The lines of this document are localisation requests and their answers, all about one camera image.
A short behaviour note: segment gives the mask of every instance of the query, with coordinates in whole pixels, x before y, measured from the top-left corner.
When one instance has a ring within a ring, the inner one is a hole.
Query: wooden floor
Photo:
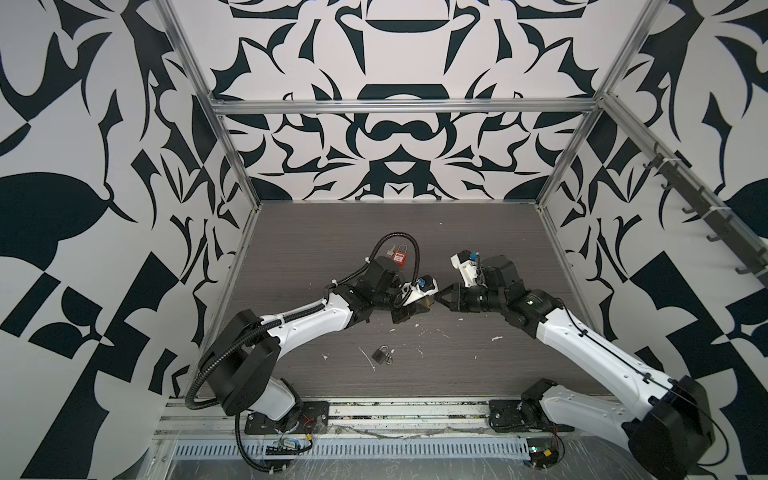
[[[278,313],[317,300],[331,279],[356,270],[376,241],[392,231],[413,235],[419,273],[442,288],[460,281],[450,256],[464,249],[515,262],[528,288],[578,308],[541,220],[529,204],[265,204],[227,310]],[[382,253],[392,245],[385,245]],[[410,278],[412,258],[404,278]],[[368,355],[393,349],[390,366]],[[501,315],[453,313],[439,304],[392,325],[389,313],[371,323],[322,336],[277,364],[305,397],[517,395],[540,378],[587,394],[606,391],[570,360]]]

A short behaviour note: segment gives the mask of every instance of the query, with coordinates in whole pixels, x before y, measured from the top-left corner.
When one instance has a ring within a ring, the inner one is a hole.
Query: black and white patterned wall
[[[231,115],[264,200],[534,200],[581,114]]]
[[[618,92],[762,237],[766,8],[672,0]],[[605,337],[707,389],[729,451],[717,433],[692,473],[768,475],[768,290],[647,161],[603,114],[548,204],[558,240]]]
[[[764,0],[671,0],[616,90],[763,238],[768,238],[766,41]]]
[[[642,6],[174,1],[225,100],[590,97]],[[263,199],[530,200],[575,115],[275,115],[232,118],[230,129]]]
[[[3,2],[0,93],[2,477],[135,473],[250,205],[146,0]]]

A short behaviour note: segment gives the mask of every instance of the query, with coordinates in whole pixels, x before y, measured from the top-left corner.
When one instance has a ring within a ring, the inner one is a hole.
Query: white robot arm
[[[671,378],[591,330],[561,300],[527,290],[504,256],[451,258],[462,283],[435,294],[457,312],[498,312],[530,337],[567,356],[617,398],[608,402],[542,379],[520,401],[490,402],[499,432],[553,431],[565,425],[629,450],[659,480],[680,480],[714,441],[707,394],[691,379]]]
[[[376,256],[392,237],[405,237],[414,246],[409,283],[402,281],[399,265],[391,258]],[[429,311],[427,300],[437,291],[433,278],[419,276],[415,239],[402,232],[385,235],[359,270],[326,286],[324,298],[275,315],[257,316],[250,310],[238,313],[203,354],[185,403],[190,409],[219,404],[227,415],[246,409],[263,413],[272,427],[286,432],[297,422],[300,399],[290,385],[271,376],[278,359],[318,336],[368,322],[373,310],[388,310],[394,323],[405,322]],[[247,352],[245,348],[250,346],[253,349]],[[195,396],[205,382],[216,398],[198,402]]]

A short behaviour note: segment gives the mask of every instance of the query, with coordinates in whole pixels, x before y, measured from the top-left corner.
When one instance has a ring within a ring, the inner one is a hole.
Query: metal frame
[[[170,46],[174,48],[181,66],[189,78],[192,84],[192,90],[197,96],[197,100],[200,102],[200,106],[203,108],[205,118],[208,120],[210,127],[214,130],[216,138],[221,142],[224,148],[224,153],[227,156],[227,161],[230,163],[232,171],[237,177],[237,181],[240,183],[241,190],[245,193],[248,202],[254,210],[259,208],[259,196],[256,190],[253,188],[253,184],[245,171],[245,164],[240,159],[240,154],[237,153],[237,149],[232,143],[229,131],[222,122],[222,117],[216,115],[213,105],[210,103],[208,86],[205,82],[202,71],[199,64],[195,61],[194,54],[190,47],[189,41],[184,30],[181,27],[178,16],[174,8],[170,4],[170,0],[154,0],[154,6],[157,9],[157,13],[160,16],[160,21],[165,28],[165,33],[170,41]]]
[[[413,100],[212,100],[218,115],[590,111],[593,98],[446,98]]]
[[[616,401],[614,396],[596,399]],[[307,402],[330,403],[327,433],[341,439],[372,436],[500,436],[488,426],[490,400],[519,400],[519,396],[477,397],[383,397],[383,398],[306,398]],[[244,424],[248,412],[241,413]],[[188,410],[183,399],[169,399],[163,411],[154,442],[178,439],[231,438],[234,420],[219,406]],[[550,435],[547,432],[515,434],[524,437]],[[248,435],[249,438],[277,438],[279,435]]]
[[[245,226],[243,227],[243,236],[240,238],[240,244],[237,246],[235,258],[230,265],[230,269],[227,271],[227,278],[224,280],[224,289],[219,296],[216,312],[211,318],[210,325],[205,329],[203,342],[200,344],[194,362],[192,362],[193,366],[199,363],[202,355],[208,350],[210,344],[214,342],[214,337],[218,333],[221,324],[224,322],[224,315],[227,313],[227,308],[230,305],[237,279],[240,278],[240,270],[242,270],[243,260],[245,260],[245,256],[248,254],[248,247],[253,239],[253,230],[256,227],[256,220],[259,217],[260,211],[260,209],[251,210],[248,220],[246,220]],[[184,389],[185,392],[192,386],[193,381],[194,377],[190,376],[190,379],[187,382],[187,388]]]
[[[608,69],[608,73],[605,75],[603,83],[595,92],[595,99],[602,98],[606,93],[613,93],[621,79],[624,78],[624,74],[627,71],[630,62],[632,62],[632,58],[637,55],[642,48],[643,43],[645,43],[645,39],[648,38],[650,29],[654,26],[656,18],[668,1],[669,0],[647,0],[645,6],[638,15],[637,20],[635,20],[635,23],[630,30],[630,34],[624,40],[621,49],[616,55],[616,59]],[[587,140],[590,132],[592,132],[592,128],[594,128],[595,124],[598,122],[600,114],[601,106],[598,102],[597,107],[587,114],[581,120],[578,127],[576,127],[576,130],[571,136],[571,140],[557,159],[552,173],[549,175],[549,178],[536,199],[539,208],[546,207],[547,203],[552,198],[552,195],[554,195],[554,192],[557,191],[565,172],[571,168],[571,164],[573,164],[573,161],[576,158],[578,149],[584,141]]]
[[[584,115],[584,117],[581,119],[581,122],[579,122],[576,130],[574,130],[574,133],[568,140],[568,144],[565,145],[565,149],[560,154],[560,157],[556,160],[554,168],[552,169],[552,173],[549,174],[547,181],[544,182],[544,186],[538,193],[538,197],[536,198],[535,203],[538,205],[539,209],[545,208],[549,200],[554,195],[554,192],[558,191],[560,182],[562,181],[566,172],[568,172],[568,169],[571,168],[571,164],[573,164],[573,161],[578,154],[579,148],[581,148],[581,145],[587,140],[587,137],[589,137],[589,134],[592,132],[594,126],[598,123],[602,113],[602,109],[596,106],[594,110]]]
[[[557,190],[562,177],[571,166],[579,147],[586,140],[591,129],[603,110],[627,131],[638,147],[646,151],[654,148],[652,134],[644,126],[628,120],[628,116],[619,108],[620,102],[607,96],[613,92],[623,78],[627,66],[644,43],[651,26],[667,0],[647,0],[631,33],[607,73],[602,85],[593,98],[512,98],[512,99],[448,99],[448,100],[392,100],[392,101],[219,101],[209,95],[206,81],[198,63],[194,59],[187,38],[178,17],[170,5],[170,0],[154,0],[171,45],[179,54],[181,63],[192,82],[194,92],[200,99],[205,115],[217,138],[222,142],[227,160],[235,171],[241,185],[253,206],[253,211],[246,223],[243,239],[227,274],[227,284],[221,294],[217,311],[200,348],[200,355],[212,340],[213,334],[223,322],[223,316],[231,298],[243,259],[250,245],[253,228],[260,209],[260,201],[247,175],[237,149],[233,145],[227,128],[223,124],[223,115],[227,114],[318,114],[318,113],[412,113],[412,112],[501,112],[501,111],[580,111],[584,112],[581,123],[575,129],[568,146],[558,158],[548,182],[538,199],[538,210],[545,231],[552,242],[558,261],[565,272],[566,279],[573,291],[584,321],[594,328],[594,319],[584,301],[581,288],[565,257],[556,235],[556,227],[546,208],[547,202]],[[661,146],[664,154],[670,153]],[[451,200],[454,203],[462,200]],[[413,432],[429,431],[430,436],[472,436],[498,435],[488,428],[486,416],[489,414],[489,399],[516,399],[518,397],[452,397],[452,398],[398,398],[384,399],[336,398],[324,399],[331,402],[329,435],[338,439],[367,438],[384,432],[387,435],[413,435]],[[614,399],[612,396],[598,398]],[[158,424],[156,435],[148,450],[140,478],[160,480],[167,474],[170,458],[179,439],[230,439],[233,435],[233,420],[226,417],[219,407],[201,411],[184,408],[184,401],[172,399]],[[549,435],[527,434],[527,437]]]
[[[691,205],[684,211],[699,214],[715,232],[710,242],[722,240],[746,267],[739,274],[752,273],[768,286],[768,246],[744,223],[672,150],[638,119],[613,94],[600,99],[600,105],[627,136],[649,157],[647,168],[656,168],[667,179],[665,189],[675,189]]]
[[[574,272],[571,268],[571,263],[568,261],[568,258],[565,255],[563,246],[560,245],[560,240],[558,240],[558,229],[554,225],[552,217],[549,215],[549,210],[547,210],[547,207],[538,208],[537,210],[538,215],[541,217],[541,222],[544,224],[544,230],[547,232],[547,238],[549,238],[550,243],[552,243],[554,254],[558,258],[558,263],[560,263],[560,268],[562,268],[563,273],[565,273],[565,280],[568,282],[568,286],[571,288],[571,292],[574,294],[576,299],[576,304],[578,304],[578,307],[581,310],[581,316],[579,318],[582,319],[582,321],[595,332],[601,332],[602,328],[598,329],[596,327],[592,312],[589,310],[589,306],[584,301],[584,294],[581,291],[581,286],[579,286],[578,282],[576,281],[576,276],[574,275]]]

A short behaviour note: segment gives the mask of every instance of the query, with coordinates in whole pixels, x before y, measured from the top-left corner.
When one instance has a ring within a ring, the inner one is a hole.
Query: metal rail
[[[157,9],[161,23],[165,28],[165,33],[168,36],[170,45],[179,56],[181,66],[184,68],[184,72],[187,74],[187,78],[192,84],[192,91],[200,102],[200,106],[203,108],[205,118],[208,120],[210,127],[214,130],[214,135],[221,142],[224,153],[227,156],[227,161],[230,163],[230,167],[235,173],[238,183],[240,183],[240,189],[245,194],[251,207],[254,210],[257,210],[260,204],[259,196],[256,193],[256,190],[253,189],[253,184],[245,171],[245,165],[240,159],[240,154],[237,153],[237,149],[232,142],[229,131],[223,125],[223,118],[219,117],[214,112],[208,97],[210,92],[205,82],[205,78],[202,71],[200,71],[199,64],[195,61],[194,54],[190,48],[190,43],[184,35],[184,31],[181,28],[181,24],[174,8],[170,4],[170,0],[154,0],[154,6]]]
[[[619,128],[653,158],[647,168],[656,168],[667,179],[665,190],[675,189],[690,209],[715,232],[710,242],[722,241],[744,264],[740,275],[752,273],[768,286],[768,247],[672,150],[664,145],[615,95],[605,95],[600,105]]]
[[[447,98],[411,100],[212,101],[218,115],[590,111],[593,98]]]
[[[632,62],[632,58],[634,58],[640,51],[646,38],[648,38],[650,29],[654,26],[656,18],[661,10],[664,9],[664,6],[668,1],[669,0],[647,0],[638,15],[637,20],[632,26],[630,34],[624,40],[621,49],[616,55],[616,59],[613,64],[611,64],[611,68],[605,75],[605,79],[596,90],[594,94],[595,99],[602,98],[606,93],[612,93],[619,85],[621,79],[624,78],[624,74],[627,71],[630,62]],[[554,192],[560,187],[560,182],[562,181],[565,172],[571,168],[571,164],[573,164],[573,161],[576,158],[578,149],[587,139],[594,125],[598,122],[600,114],[600,107],[598,105],[593,111],[587,114],[581,120],[578,127],[576,127],[576,130],[571,137],[571,141],[568,142],[565,150],[563,150],[563,153],[557,159],[557,162],[554,165],[554,170],[536,199],[541,207],[546,207],[547,202],[549,202],[554,195]]]

